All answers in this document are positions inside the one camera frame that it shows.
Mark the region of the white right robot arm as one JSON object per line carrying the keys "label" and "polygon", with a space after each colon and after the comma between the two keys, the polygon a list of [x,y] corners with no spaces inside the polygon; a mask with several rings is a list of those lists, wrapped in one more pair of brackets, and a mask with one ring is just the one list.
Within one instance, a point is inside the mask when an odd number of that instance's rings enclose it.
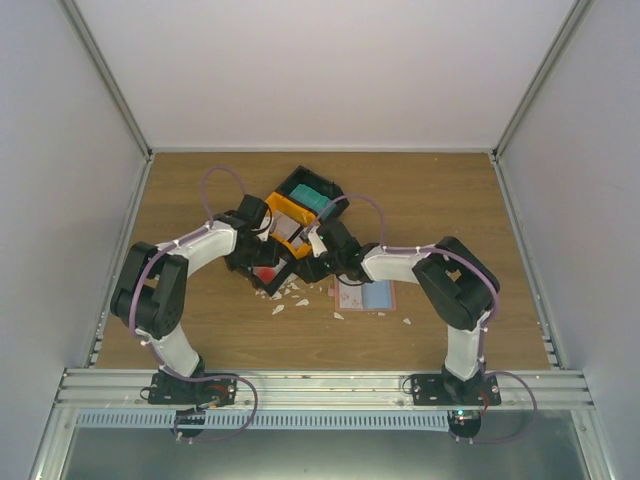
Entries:
{"label": "white right robot arm", "polygon": [[333,275],[350,286],[404,282],[421,287],[447,325],[447,353],[442,367],[444,396],[464,405],[484,380],[485,336],[499,307],[497,278],[455,237],[434,245],[392,247],[362,245],[338,220],[305,228],[311,247],[298,276],[315,282]]}

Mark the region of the black bin with red cards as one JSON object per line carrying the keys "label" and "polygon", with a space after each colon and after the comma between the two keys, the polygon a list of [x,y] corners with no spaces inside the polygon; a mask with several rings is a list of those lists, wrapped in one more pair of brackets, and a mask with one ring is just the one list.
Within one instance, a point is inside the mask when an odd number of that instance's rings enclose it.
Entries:
{"label": "black bin with red cards", "polygon": [[294,273],[295,266],[295,260],[280,259],[275,266],[252,265],[241,269],[240,273],[249,280],[256,290],[273,297],[289,276]]}

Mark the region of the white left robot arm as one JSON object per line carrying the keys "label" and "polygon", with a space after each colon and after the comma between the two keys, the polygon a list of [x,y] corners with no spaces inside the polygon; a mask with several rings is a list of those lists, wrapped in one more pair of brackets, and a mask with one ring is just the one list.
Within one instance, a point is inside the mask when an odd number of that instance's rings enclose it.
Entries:
{"label": "white left robot arm", "polygon": [[174,240],[138,242],[126,256],[111,313],[150,349],[160,369],[174,376],[171,391],[185,404],[198,402],[206,391],[201,357],[181,325],[189,277],[222,259],[229,270],[257,284],[256,267],[278,264],[278,244],[269,237],[273,221],[271,207],[246,194],[237,209]]}

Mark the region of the aluminium front rail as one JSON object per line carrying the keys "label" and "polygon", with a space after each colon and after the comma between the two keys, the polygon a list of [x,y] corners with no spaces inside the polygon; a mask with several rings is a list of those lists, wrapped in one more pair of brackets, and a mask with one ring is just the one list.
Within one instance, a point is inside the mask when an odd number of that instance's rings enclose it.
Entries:
{"label": "aluminium front rail", "polygon": [[[147,405],[140,390],[152,370],[69,369],[55,404],[65,407],[120,408]],[[406,371],[241,371],[258,391],[264,410],[414,410]],[[497,379],[503,410],[528,410],[531,389],[541,410],[592,410],[584,375],[575,370],[519,371]]]}

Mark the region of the black bin with teal cards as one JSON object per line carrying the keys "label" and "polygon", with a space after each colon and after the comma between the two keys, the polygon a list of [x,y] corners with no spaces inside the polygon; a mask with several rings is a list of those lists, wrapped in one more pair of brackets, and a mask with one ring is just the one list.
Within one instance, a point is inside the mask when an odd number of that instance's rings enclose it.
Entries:
{"label": "black bin with teal cards", "polygon": [[320,213],[335,198],[344,195],[344,191],[336,183],[302,165],[296,167],[276,187],[275,192],[315,214]]}

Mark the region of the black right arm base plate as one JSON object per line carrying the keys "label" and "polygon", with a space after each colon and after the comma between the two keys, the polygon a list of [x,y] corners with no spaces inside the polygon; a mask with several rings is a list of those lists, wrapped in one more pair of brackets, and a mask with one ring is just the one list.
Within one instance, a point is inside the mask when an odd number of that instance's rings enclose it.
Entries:
{"label": "black right arm base plate", "polygon": [[415,406],[499,406],[502,403],[497,380],[477,373],[470,380],[442,373],[414,373],[400,388],[412,397]]}

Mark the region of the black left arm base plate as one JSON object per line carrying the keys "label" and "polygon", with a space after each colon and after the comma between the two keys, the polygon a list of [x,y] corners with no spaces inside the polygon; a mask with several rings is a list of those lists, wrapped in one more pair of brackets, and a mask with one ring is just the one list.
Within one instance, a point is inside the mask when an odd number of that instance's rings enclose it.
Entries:
{"label": "black left arm base plate", "polygon": [[140,390],[140,398],[151,405],[221,407],[235,403],[236,386],[237,382],[230,379],[188,382],[159,371],[150,385]]}

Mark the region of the stack of teal cards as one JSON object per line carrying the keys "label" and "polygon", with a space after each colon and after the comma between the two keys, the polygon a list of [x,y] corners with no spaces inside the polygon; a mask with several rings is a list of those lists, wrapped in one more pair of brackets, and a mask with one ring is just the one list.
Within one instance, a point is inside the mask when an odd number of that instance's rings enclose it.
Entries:
{"label": "stack of teal cards", "polygon": [[308,185],[298,184],[289,194],[289,197],[301,204],[304,208],[320,213],[331,202],[331,199],[322,195]]}

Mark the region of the stack of white cards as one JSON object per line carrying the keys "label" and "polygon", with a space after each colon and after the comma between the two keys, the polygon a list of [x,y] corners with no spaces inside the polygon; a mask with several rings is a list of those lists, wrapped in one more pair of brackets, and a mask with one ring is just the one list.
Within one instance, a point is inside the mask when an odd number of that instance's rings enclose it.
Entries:
{"label": "stack of white cards", "polygon": [[288,215],[277,211],[271,226],[271,234],[281,241],[291,243],[300,233],[302,225]]}

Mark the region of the white credit card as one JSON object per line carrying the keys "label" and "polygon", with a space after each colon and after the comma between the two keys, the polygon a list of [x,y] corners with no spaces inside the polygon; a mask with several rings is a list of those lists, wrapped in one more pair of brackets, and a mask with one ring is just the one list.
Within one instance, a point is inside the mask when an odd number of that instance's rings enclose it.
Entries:
{"label": "white credit card", "polygon": [[363,310],[363,291],[361,286],[338,283],[336,291],[339,310]]}

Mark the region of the stack of red-white cards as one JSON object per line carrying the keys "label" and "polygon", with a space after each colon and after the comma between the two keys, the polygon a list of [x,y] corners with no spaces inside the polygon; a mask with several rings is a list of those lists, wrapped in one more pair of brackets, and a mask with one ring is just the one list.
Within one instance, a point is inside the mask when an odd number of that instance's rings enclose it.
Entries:
{"label": "stack of red-white cards", "polygon": [[278,272],[274,267],[255,267],[254,274],[261,282],[269,284],[276,278]]}

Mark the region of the yellow bin with white cards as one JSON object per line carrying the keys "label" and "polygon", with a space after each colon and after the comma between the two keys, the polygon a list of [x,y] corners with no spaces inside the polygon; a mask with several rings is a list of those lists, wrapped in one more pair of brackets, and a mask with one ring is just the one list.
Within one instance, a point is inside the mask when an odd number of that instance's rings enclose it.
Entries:
{"label": "yellow bin with white cards", "polygon": [[302,230],[316,219],[316,213],[277,192],[272,192],[266,203],[273,214],[270,236],[281,243],[296,260],[309,255],[312,248],[303,241]]}

